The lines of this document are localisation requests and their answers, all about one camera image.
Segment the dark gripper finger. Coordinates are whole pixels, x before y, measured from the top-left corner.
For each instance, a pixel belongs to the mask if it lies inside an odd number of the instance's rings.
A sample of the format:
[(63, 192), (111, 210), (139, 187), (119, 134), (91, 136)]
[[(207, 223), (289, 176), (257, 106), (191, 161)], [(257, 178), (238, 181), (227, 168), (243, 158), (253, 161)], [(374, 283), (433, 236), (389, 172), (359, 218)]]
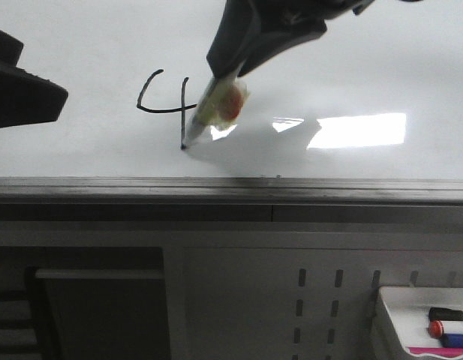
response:
[(24, 44), (0, 30), (0, 128), (55, 122), (68, 91), (17, 67)]

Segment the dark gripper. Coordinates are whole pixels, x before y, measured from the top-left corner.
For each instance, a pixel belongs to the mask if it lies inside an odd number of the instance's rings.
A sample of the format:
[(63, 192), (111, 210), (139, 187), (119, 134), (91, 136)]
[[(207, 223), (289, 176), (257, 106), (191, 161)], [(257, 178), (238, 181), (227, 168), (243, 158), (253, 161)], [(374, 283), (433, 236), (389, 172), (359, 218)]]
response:
[[(214, 78), (249, 74), (278, 54), (320, 38), (326, 21), (361, 14), (372, 1), (227, 1), (206, 56)], [(260, 16), (264, 28), (260, 33)]]

